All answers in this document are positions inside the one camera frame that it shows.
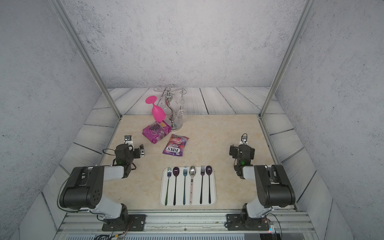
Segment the dark purple spoon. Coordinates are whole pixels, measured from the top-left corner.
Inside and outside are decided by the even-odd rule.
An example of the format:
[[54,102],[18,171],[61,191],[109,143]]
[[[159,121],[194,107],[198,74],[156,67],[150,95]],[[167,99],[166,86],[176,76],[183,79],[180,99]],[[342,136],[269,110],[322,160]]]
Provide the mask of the dark purple spoon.
[[175,189],[174,189],[174,199],[173,199],[173,205],[175,206],[177,203],[177,177],[180,174],[180,169],[179,167],[174,167],[173,168],[173,175],[175,177]]
[[211,198],[211,174],[213,173],[213,168],[211,166],[207,166],[206,167],[206,173],[209,177],[209,204],[211,204],[211,202],[212,202],[212,198]]

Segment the dark purple fork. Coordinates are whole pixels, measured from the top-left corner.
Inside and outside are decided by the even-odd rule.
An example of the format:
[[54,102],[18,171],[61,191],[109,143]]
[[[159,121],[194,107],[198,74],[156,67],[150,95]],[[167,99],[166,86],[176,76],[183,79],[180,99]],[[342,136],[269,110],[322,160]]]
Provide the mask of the dark purple fork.
[[201,180],[200,204],[203,203],[203,184],[204,184],[204,175],[205,175],[205,167],[202,166],[202,167],[201,167],[201,177],[202,177],[202,180]]

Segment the rainbow green fork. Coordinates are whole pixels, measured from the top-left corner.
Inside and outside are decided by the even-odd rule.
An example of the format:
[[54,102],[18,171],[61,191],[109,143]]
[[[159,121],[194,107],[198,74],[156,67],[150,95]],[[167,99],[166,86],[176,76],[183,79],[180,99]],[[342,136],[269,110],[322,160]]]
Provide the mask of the rainbow green fork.
[[169,182],[170,182],[170,178],[171,178],[171,176],[172,176],[172,168],[171,168],[171,167],[168,167],[168,169],[167,169],[168,182],[167,182],[167,191],[166,191],[166,198],[165,198],[165,206],[168,205]]

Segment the silver spoon pink handle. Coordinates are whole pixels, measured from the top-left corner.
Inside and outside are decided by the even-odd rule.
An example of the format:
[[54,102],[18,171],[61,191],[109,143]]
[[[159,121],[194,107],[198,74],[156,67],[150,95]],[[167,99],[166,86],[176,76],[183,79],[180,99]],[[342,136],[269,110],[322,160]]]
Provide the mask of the silver spoon pink handle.
[[189,174],[190,174],[190,177],[191,177],[189,204],[192,205],[192,203],[193,203],[194,176],[196,175],[196,168],[195,168],[195,166],[191,166],[190,167]]

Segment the white rectangular tray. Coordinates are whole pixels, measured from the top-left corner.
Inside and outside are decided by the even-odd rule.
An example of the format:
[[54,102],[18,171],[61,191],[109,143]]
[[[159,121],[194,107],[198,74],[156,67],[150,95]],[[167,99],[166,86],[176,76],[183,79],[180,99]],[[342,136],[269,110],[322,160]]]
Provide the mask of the white rectangular tray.
[[161,185],[161,191],[160,191],[160,204],[161,204],[161,206],[163,206],[163,207],[203,207],[203,206],[213,206],[217,202],[215,172],[213,170],[213,173],[211,174],[211,198],[212,198],[212,202],[211,202],[211,204],[209,204],[209,177],[206,173],[206,167],[205,167],[204,184],[203,184],[203,203],[200,204],[200,192],[201,192],[202,177],[201,177],[201,166],[198,166],[198,167],[195,167],[196,168],[196,175],[194,176],[193,203],[192,203],[192,205],[189,204],[191,177],[189,174],[190,168],[188,167],[188,175],[186,178],[186,204],[183,205],[183,192],[184,192],[183,168],[184,167],[179,167],[180,174],[177,177],[177,203],[174,206],[173,205],[173,199],[174,199],[174,189],[175,189],[175,177],[173,175],[173,168],[172,168],[172,176],[171,176],[170,182],[169,182],[169,194],[168,194],[168,205],[167,206],[165,206],[165,198],[166,198],[167,182],[168,182],[168,177],[167,177],[167,169],[168,168],[165,168],[163,171],[163,174],[162,174],[162,185]]

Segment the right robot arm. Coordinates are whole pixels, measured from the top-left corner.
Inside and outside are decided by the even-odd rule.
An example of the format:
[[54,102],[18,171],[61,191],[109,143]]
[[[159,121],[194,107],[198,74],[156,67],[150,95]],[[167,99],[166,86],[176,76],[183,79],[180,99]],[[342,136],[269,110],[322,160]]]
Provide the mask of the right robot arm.
[[230,146],[229,155],[235,159],[234,170],[243,180],[256,183],[257,198],[243,205],[242,220],[261,220],[275,208],[291,206],[296,195],[282,165],[252,165],[255,149],[240,144]]

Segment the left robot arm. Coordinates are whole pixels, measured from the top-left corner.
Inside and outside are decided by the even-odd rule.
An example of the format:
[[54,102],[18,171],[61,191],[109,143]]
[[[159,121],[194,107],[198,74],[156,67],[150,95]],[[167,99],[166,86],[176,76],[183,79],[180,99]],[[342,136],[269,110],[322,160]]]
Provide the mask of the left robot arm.
[[67,212],[102,215],[105,221],[124,220],[126,206],[103,196],[104,182],[125,179],[135,165],[133,161],[145,156],[144,145],[120,144],[115,149],[111,166],[75,167],[58,194],[57,204]]

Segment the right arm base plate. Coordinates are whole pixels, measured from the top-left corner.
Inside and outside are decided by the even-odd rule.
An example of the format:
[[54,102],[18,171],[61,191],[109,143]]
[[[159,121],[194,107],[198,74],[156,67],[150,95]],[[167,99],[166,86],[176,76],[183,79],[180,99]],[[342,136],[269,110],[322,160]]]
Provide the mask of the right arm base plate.
[[270,225],[264,219],[252,219],[241,214],[227,214],[225,228],[229,231],[269,231]]

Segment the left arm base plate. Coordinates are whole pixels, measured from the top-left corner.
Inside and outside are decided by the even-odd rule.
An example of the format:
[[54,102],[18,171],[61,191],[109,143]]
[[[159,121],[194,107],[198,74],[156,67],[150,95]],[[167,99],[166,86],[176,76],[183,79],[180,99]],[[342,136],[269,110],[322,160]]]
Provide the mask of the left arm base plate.
[[128,231],[128,232],[142,232],[145,227],[147,215],[122,215],[117,219],[103,220],[103,232],[112,231]]

